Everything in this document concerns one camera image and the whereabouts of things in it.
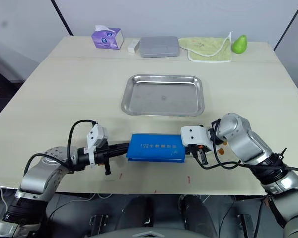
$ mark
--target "pear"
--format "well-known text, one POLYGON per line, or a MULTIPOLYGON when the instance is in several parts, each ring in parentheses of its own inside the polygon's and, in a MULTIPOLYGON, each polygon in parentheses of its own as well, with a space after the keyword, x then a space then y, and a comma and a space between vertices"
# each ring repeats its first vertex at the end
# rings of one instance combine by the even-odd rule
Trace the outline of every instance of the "pear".
POLYGON ((241 35, 233 44, 232 50, 235 53, 241 54, 247 48, 247 37, 246 35, 241 35))

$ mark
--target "towel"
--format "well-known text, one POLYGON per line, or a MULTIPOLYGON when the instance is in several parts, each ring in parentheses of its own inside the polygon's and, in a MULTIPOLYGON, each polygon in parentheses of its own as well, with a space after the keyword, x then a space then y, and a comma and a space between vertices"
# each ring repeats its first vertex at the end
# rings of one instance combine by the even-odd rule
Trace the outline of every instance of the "towel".
POLYGON ((232 61, 231 36, 230 32, 226 38, 180 38, 179 45, 188 50, 188 58, 193 62, 228 63, 232 61))

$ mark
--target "blue box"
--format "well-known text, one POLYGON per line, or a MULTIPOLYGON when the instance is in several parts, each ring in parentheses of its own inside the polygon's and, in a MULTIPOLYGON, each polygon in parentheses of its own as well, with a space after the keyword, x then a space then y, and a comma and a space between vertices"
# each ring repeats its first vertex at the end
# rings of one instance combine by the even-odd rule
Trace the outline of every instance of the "blue box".
POLYGON ((180 135, 133 134, 126 157, 129 161, 183 163, 185 147, 180 135))

